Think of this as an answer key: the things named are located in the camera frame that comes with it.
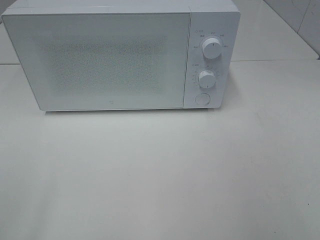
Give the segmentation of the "white timer knob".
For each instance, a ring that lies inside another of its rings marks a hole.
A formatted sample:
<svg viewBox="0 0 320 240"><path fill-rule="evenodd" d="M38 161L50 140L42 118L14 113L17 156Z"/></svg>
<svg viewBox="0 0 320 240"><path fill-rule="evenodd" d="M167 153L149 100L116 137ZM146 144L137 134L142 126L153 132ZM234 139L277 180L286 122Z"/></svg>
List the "white timer knob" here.
<svg viewBox="0 0 320 240"><path fill-rule="evenodd" d="M203 70L199 73L198 84L203 89L212 88L217 81L217 77L212 70Z"/></svg>

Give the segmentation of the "white microwave door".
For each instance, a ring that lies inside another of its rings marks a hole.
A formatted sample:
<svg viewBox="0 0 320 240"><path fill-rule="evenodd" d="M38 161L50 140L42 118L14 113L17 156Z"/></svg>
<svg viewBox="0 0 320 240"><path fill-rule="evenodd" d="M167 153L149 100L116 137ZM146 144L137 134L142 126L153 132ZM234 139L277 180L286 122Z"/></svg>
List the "white microwave door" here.
<svg viewBox="0 0 320 240"><path fill-rule="evenodd" d="M181 108L190 15L5 15L39 108Z"/></svg>

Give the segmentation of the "round white door button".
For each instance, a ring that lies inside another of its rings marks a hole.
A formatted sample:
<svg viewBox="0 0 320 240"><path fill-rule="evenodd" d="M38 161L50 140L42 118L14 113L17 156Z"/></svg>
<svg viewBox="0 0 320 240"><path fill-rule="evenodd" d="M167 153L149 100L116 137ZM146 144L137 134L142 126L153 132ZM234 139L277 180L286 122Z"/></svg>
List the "round white door button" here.
<svg viewBox="0 0 320 240"><path fill-rule="evenodd" d="M195 103L200 106L208 105L210 103L210 100L211 100L211 97L207 93L201 93L195 97Z"/></svg>

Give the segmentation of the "white microwave oven body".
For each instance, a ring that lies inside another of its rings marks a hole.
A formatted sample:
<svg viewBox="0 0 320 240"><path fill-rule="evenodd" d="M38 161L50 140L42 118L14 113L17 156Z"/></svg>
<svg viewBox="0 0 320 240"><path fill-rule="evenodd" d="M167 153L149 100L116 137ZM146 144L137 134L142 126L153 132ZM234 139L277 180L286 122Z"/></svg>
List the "white microwave oven body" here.
<svg viewBox="0 0 320 240"><path fill-rule="evenodd" d="M219 108L225 92L241 17L240 11L231 0L17 0L3 12L1 20L4 24L3 17L11 15L141 15L182 13L189 14L182 107L107 110ZM221 55L215 59L207 59L202 53L201 44L210 36L216 36L222 41ZM211 88L201 88L199 86L199 74L205 70L215 72L216 83ZM210 95L208 105L196 104L195 97L201 93Z"/></svg>

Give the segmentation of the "upper white power knob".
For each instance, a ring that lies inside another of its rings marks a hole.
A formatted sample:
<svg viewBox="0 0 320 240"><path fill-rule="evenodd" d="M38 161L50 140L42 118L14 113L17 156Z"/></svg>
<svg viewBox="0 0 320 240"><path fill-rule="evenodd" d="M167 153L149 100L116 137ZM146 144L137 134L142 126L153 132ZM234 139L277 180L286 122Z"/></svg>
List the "upper white power knob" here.
<svg viewBox="0 0 320 240"><path fill-rule="evenodd" d="M221 55L223 43L217 36L210 36L200 46L203 56L206 59L213 60Z"/></svg>

